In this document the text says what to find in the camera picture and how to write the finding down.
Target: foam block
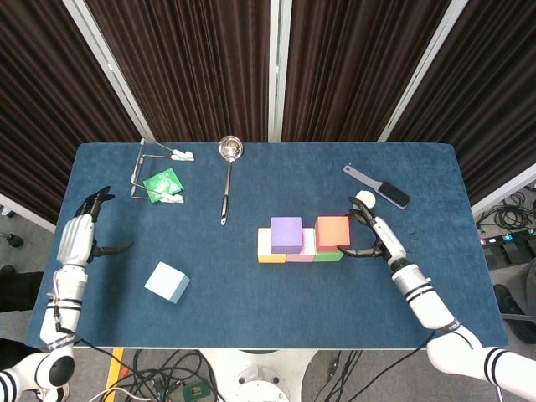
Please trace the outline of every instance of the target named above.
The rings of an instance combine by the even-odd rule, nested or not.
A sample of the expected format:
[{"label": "foam block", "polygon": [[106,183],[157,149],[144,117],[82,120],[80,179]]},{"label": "foam block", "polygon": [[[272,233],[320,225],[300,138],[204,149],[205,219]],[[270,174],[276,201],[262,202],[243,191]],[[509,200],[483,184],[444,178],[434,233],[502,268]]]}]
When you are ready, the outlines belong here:
[{"label": "foam block", "polygon": [[302,229],[303,234],[303,247],[300,254],[288,254],[286,255],[286,262],[312,262],[317,253],[315,248],[315,229],[307,228]]},{"label": "foam block", "polygon": [[337,262],[343,258],[343,253],[340,251],[323,251],[317,252],[314,256],[314,262]]},{"label": "foam block", "polygon": [[338,245],[350,246],[348,216],[319,216],[315,223],[317,253],[337,251]]},{"label": "foam block", "polygon": [[272,254],[299,254],[302,251],[302,218],[274,217],[270,229]]},{"label": "foam block", "polygon": [[145,288],[166,300],[176,303],[180,296],[183,295],[188,283],[190,283],[189,278],[181,271],[159,262],[151,276],[149,276]]},{"label": "foam block", "polygon": [[272,254],[270,228],[259,228],[257,235],[257,256],[259,262],[281,263],[286,261],[286,254]]}]

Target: orange block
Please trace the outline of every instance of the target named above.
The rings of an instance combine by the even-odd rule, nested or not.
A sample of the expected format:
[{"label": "orange block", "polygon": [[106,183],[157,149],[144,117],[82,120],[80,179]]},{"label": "orange block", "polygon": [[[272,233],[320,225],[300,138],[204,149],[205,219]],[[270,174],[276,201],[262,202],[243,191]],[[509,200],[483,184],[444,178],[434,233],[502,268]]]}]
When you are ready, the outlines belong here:
[{"label": "orange block", "polygon": [[317,251],[338,251],[338,245],[350,246],[348,216],[319,216],[315,223]]}]

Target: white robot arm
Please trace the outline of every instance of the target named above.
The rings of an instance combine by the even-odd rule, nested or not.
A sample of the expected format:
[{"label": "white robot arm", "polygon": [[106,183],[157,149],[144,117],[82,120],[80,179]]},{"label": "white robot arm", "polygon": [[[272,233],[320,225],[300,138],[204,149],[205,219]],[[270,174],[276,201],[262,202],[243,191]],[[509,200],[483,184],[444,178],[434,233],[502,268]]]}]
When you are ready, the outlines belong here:
[{"label": "white robot arm", "polygon": [[428,342],[428,358],[443,373],[482,379],[530,401],[536,401],[536,362],[502,348],[483,348],[477,337],[454,318],[437,295],[430,279],[416,264],[406,260],[406,252],[385,221],[372,215],[358,199],[350,198],[357,209],[350,219],[369,226],[376,235],[374,248],[339,249],[352,257],[382,256],[387,261],[395,285],[423,327],[441,335]]},{"label": "white robot arm", "polygon": [[49,351],[30,354],[19,364],[0,372],[0,402],[15,402],[23,391],[31,389],[45,390],[45,402],[63,400],[61,387],[75,371],[73,345],[87,282],[85,267],[94,257],[117,254],[131,246],[96,246],[95,223],[101,203],[114,198],[108,194],[109,190],[110,187],[105,187],[89,196],[64,227],[58,250],[62,268],[54,273],[54,290],[40,333]]}]

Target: curtain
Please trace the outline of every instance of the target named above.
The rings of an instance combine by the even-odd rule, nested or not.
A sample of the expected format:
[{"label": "curtain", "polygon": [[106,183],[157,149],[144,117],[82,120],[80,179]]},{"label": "curtain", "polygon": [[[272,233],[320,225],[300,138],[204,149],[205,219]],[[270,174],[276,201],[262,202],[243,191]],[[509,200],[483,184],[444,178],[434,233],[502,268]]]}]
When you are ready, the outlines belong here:
[{"label": "curtain", "polygon": [[270,0],[86,0],[159,141],[267,139]]},{"label": "curtain", "polygon": [[293,0],[283,141],[375,141],[448,0]]},{"label": "curtain", "polygon": [[471,0],[389,141],[454,145],[480,201],[536,163],[536,2]]},{"label": "curtain", "polygon": [[55,222],[78,145],[140,137],[62,2],[0,21],[0,193]]}]

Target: table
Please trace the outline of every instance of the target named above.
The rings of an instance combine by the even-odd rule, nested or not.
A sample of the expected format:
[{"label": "table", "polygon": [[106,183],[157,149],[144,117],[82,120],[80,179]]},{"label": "table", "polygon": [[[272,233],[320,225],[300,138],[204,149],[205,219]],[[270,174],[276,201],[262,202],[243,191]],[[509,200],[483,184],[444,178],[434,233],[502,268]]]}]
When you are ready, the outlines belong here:
[{"label": "table", "polygon": [[[173,144],[195,162],[147,159],[140,179],[173,167],[186,203],[130,198],[138,144],[81,145],[33,311],[27,343],[39,330],[61,231],[84,198],[111,185],[116,199],[100,212],[99,245],[134,241],[122,255],[88,266],[79,333],[102,347],[133,348],[415,348],[428,335],[381,259],[258,264],[256,233],[271,216],[340,215],[361,183],[351,162],[412,197],[397,209],[378,197],[373,212],[398,235],[435,289],[483,346],[507,336],[493,295],[456,156],[446,144],[246,143],[233,166],[229,220],[219,222],[226,162],[215,143]],[[372,244],[353,223],[353,246]],[[172,304],[144,289],[159,261],[185,272],[188,289]]]}]

